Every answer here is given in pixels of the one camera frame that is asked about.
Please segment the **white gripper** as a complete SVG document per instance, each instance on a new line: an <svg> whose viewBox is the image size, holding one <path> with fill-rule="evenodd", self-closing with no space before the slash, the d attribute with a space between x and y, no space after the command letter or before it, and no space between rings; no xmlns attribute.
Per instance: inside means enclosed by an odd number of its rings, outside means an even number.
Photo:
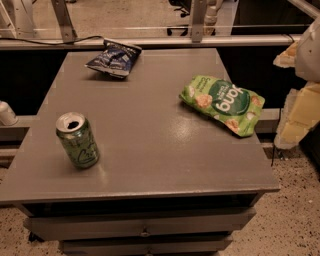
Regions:
<svg viewBox="0 0 320 256"><path fill-rule="evenodd" d="M295 74L306 80L300 89L291 89L276 131L274 145L291 149L320 122L320 17L302 34L299 42L292 43L273 64L281 68L295 66Z"/></svg>

